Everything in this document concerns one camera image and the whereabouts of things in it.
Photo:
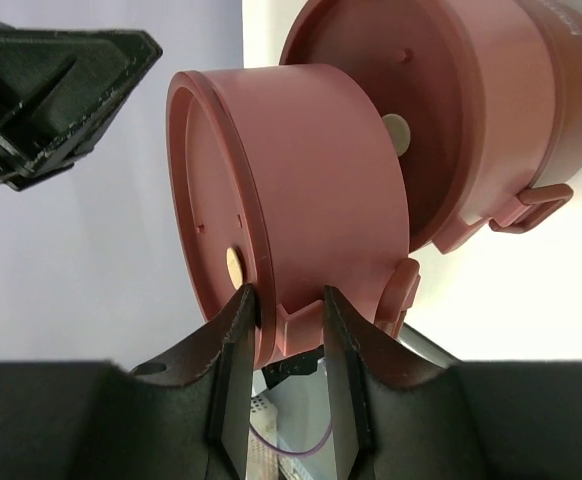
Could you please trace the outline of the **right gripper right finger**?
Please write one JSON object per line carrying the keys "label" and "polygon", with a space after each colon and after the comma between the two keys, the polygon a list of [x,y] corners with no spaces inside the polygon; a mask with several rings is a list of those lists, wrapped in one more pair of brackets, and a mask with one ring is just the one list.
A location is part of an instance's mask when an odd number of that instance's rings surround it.
{"label": "right gripper right finger", "polygon": [[582,479],[582,362],[439,367],[324,293],[341,479]]}

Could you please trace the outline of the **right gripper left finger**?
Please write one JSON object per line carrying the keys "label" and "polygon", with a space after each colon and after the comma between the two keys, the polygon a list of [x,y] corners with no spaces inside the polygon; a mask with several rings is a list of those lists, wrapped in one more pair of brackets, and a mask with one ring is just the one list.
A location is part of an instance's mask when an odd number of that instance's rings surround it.
{"label": "right gripper left finger", "polygon": [[0,479],[242,479],[256,294],[131,371],[0,362]]}

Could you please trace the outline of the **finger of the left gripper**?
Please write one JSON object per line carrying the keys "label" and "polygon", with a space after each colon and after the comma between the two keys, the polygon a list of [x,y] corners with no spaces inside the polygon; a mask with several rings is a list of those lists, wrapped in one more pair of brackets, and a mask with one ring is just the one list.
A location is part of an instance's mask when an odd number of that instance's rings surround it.
{"label": "finger of the left gripper", "polygon": [[143,30],[0,23],[0,185],[21,191],[71,169],[161,55]]}

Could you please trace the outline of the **red lid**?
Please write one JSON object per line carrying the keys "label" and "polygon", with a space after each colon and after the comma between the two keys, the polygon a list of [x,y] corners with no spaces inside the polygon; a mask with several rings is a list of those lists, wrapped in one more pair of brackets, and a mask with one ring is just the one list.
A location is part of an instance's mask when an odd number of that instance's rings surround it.
{"label": "red lid", "polygon": [[225,306],[232,282],[226,252],[260,301],[254,365],[275,350],[275,282],[255,181],[235,122],[209,74],[178,72],[166,107],[167,151],[176,220],[192,286],[205,320]]}
{"label": "red lid", "polygon": [[475,116],[484,100],[476,57],[455,1],[309,1],[292,24],[281,63],[332,65],[364,90],[380,115],[410,129],[400,166],[411,247],[442,253],[475,232],[460,207],[476,173]]}

